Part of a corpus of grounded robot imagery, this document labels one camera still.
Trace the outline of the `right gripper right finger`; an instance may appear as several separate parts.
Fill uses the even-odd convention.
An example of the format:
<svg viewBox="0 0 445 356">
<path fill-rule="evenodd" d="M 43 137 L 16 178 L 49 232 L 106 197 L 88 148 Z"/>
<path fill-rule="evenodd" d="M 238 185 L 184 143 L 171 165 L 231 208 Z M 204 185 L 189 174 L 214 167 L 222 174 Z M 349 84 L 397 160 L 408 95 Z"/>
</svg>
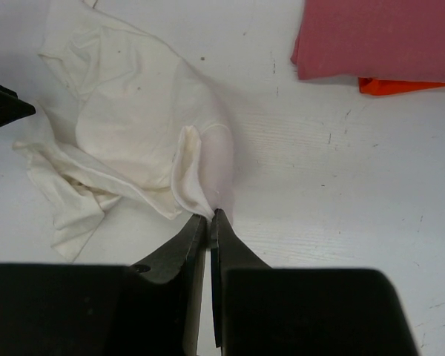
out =
<svg viewBox="0 0 445 356">
<path fill-rule="evenodd" d="M 226 273 L 232 269 L 271 269 L 234 232 L 221 208 L 214 212 L 209 232 L 211 255 L 211 298 L 214 339 L 217 348 L 223 348 L 223 292 Z"/>
</svg>

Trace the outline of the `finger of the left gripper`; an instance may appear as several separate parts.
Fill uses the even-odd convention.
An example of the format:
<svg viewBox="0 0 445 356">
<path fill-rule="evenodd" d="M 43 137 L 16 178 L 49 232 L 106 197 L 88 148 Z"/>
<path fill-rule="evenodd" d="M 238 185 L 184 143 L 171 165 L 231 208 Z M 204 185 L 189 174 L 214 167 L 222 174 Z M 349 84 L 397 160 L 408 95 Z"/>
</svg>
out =
<svg viewBox="0 0 445 356">
<path fill-rule="evenodd" d="M 20 100 L 16 92 L 0 85 L 0 127 L 35 113 L 34 106 Z"/>
</svg>

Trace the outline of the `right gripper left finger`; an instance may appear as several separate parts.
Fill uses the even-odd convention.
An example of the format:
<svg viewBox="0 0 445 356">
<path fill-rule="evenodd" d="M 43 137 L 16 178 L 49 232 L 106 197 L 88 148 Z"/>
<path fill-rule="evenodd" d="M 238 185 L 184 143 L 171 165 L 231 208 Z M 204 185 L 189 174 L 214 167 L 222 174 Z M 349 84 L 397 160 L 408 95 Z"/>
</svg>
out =
<svg viewBox="0 0 445 356">
<path fill-rule="evenodd" d="M 178 277 L 200 284 L 204 272 L 207 220 L 193 215 L 169 241 L 131 268 L 151 283 L 167 284 Z"/>
</svg>

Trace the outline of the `white t shirt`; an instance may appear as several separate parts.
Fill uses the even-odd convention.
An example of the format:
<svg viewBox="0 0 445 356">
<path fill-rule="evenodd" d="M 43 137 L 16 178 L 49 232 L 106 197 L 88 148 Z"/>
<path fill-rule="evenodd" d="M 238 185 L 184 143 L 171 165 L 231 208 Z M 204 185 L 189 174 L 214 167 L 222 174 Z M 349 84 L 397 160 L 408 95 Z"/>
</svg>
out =
<svg viewBox="0 0 445 356">
<path fill-rule="evenodd" d="M 52 1 L 39 57 L 74 99 L 75 141 L 42 111 L 13 148 L 52 206 L 56 252 L 74 261 L 123 198 L 170 220 L 231 214 L 228 112 L 166 43 L 92 1 Z"/>
</svg>

